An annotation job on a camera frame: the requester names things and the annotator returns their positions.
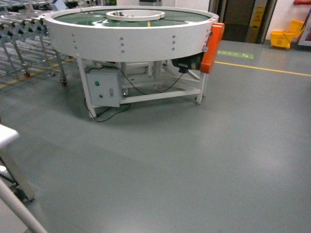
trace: control box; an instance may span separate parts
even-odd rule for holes
[[[92,69],[86,81],[94,106],[119,107],[122,99],[121,71],[118,68]]]

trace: white wall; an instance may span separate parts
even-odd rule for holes
[[[138,6],[139,0],[117,0],[118,6]]]
[[[117,5],[138,6],[139,0],[117,0]],[[209,0],[162,0],[162,5],[208,11]]]
[[[176,7],[208,11],[209,0],[176,0]]]
[[[310,5],[293,5],[293,0],[278,0],[266,36],[271,39],[271,31],[287,30],[291,19],[305,21]]]

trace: black cable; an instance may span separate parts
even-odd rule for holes
[[[12,180],[12,179],[6,177],[5,175],[2,175],[1,173],[0,173],[0,177],[4,178],[5,180],[7,180],[7,181],[10,182],[10,183],[15,183],[14,180]]]
[[[148,72],[148,67],[145,67],[145,72],[143,72],[143,74]]]
[[[102,66],[102,67],[92,67],[90,69],[88,69],[88,71],[91,71],[93,69],[97,69],[97,70],[100,70],[100,69],[104,69],[104,68],[107,68],[106,66]]]
[[[108,121],[109,119],[111,119],[111,118],[114,117],[115,115],[117,115],[117,114],[119,114],[119,113],[123,113],[123,112],[127,111],[127,110],[131,107],[131,104],[130,104],[130,103],[124,104],[124,106],[125,106],[125,105],[128,106],[126,109],[124,109],[124,110],[122,110],[122,111],[120,111],[120,112],[117,112],[117,113],[113,114],[112,116],[106,118],[105,120],[97,120],[102,114],[104,114],[105,112],[107,112],[108,110],[110,110],[112,107],[108,107],[108,108],[105,109],[104,111],[102,111],[102,112],[96,114],[96,116],[94,117],[93,114],[91,113],[91,111],[88,109],[87,104],[86,104],[86,99],[84,98],[84,106],[86,107],[86,109],[88,110],[88,112],[90,113],[90,115],[92,116],[92,119],[93,119],[94,121],[96,121],[96,122],[99,122],[99,123]]]
[[[134,84],[127,78],[127,76],[123,73],[122,70],[121,70],[121,72],[122,72],[123,76],[127,79],[127,81],[128,81],[139,93],[142,93],[143,95],[148,95],[148,94],[146,94],[146,93],[144,93],[144,92],[138,90],[138,89],[134,86]],[[159,92],[159,93],[163,93],[163,92],[166,92],[166,91],[170,90],[170,89],[175,85],[175,83],[178,82],[178,80],[180,80],[181,76],[183,76],[183,75],[184,75],[184,74],[182,73],[182,74],[179,76],[179,78],[178,78],[169,88],[167,88],[167,89],[165,89],[164,91],[161,91],[161,92]]]
[[[119,114],[119,113],[124,113],[125,111],[129,110],[130,107],[131,107],[131,104],[130,104],[130,103],[124,104],[124,106],[126,106],[126,105],[128,106],[127,108],[125,108],[124,110],[122,110],[122,111],[120,111],[120,112],[115,113],[114,115],[112,115],[112,116],[106,118],[105,120],[95,120],[95,121],[96,121],[96,122],[99,122],[99,123],[105,122],[105,121],[108,121],[109,119],[113,118],[115,115],[117,115],[117,114]]]
[[[142,91],[138,90],[134,84],[127,78],[127,76],[124,74],[123,70],[121,70],[123,76],[127,79],[127,81],[139,92],[139,93],[142,93],[143,95],[147,95],[146,93],[143,93]]]
[[[163,93],[163,92],[166,92],[166,91],[170,90],[170,89],[175,85],[175,83],[178,82],[178,80],[180,80],[181,76],[183,76],[183,75],[184,75],[184,74],[182,73],[182,74],[179,76],[179,78],[178,78],[169,88],[167,88],[167,89],[164,90],[164,91],[161,91],[160,93]]]

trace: green conveyor belt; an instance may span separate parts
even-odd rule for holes
[[[105,26],[105,27],[148,27],[147,22],[126,22],[126,21],[114,21],[106,18],[106,13],[114,10],[98,10],[83,13],[74,13],[64,16],[56,17],[55,20],[72,23],[78,25],[88,26]],[[168,11],[161,10],[165,13],[165,17],[160,20],[150,21],[150,27],[161,27],[161,26],[174,26],[189,24],[192,22],[202,22],[208,20],[209,17],[196,13],[181,12],[181,11]]]

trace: yellow mop bucket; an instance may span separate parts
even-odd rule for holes
[[[281,47],[289,49],[295,33],[288,31],[272,31],[271,45],[274,47]]]
[[[288,28],[288,31],[295,33],[294,37],[299,37],[300,34],[304,30],[303,24],[304,24],[304,21],[292,19],[290,23],[290,27]]]

